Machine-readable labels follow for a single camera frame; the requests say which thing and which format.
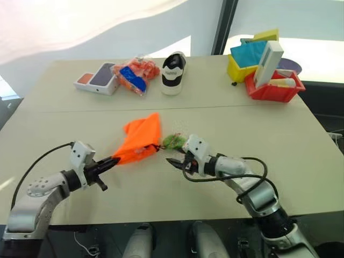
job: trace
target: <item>white device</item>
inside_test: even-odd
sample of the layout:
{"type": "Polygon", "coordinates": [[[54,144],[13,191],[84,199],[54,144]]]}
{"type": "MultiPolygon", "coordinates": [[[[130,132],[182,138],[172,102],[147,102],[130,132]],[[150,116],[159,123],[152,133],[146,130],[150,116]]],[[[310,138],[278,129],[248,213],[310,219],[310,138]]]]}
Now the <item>white device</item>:
{"type": "Polygon", "coordinates": [[[283,49],[278,41],[268,41],[262,58],[259,61],[257,71],[254,74],[253,81],[256,88],[268,83],[276,70],[278,63],[283,55],[283,49]]]}
{"type": "Polygon", "coordinates": [[[80,90],[112,95],[119,86],[116,75],[112,73],[113,66],[114,63],[104,63],[95,74],[81,76],[74,82],[74,86],[80,90]]]}

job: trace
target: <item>yellow plastic basket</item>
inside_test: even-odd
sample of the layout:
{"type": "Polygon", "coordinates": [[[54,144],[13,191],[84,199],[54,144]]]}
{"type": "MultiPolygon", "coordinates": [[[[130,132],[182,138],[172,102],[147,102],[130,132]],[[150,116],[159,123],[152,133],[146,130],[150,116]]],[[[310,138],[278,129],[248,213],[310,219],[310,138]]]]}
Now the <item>yellow plastic basket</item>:
{"type": "Polygon", "coordinates": [[[227,73],[233,82],[244,82],[245,77],[257,70],[258,66],[248,66],[240,68],[232,55],[228,55],[227,73]]]}

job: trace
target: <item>white wall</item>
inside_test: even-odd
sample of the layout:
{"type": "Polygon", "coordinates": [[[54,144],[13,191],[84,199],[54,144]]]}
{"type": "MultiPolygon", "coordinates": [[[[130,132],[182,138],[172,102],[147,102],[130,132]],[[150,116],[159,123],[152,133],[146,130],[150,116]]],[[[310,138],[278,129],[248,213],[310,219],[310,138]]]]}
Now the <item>white wall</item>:
{"type": "Polygon", "coordinates": [[[150,53],[164,57],[166,52],[160,50],[169,46],[171,52],[180,50],[181,42],[190,45],[191,55],[210,55],[221,5],[222,0],[187,0],[163,13],[116,25],[77,46],[3,63],[0,75],[24,97],[47,66],[58,59],[127,59],[150,53]]]}
{"type": "Polygon", "coordinates": [[[344,1],[239,0],[230,37],[271,28],[283,38],[344,40],[344,1]]]}

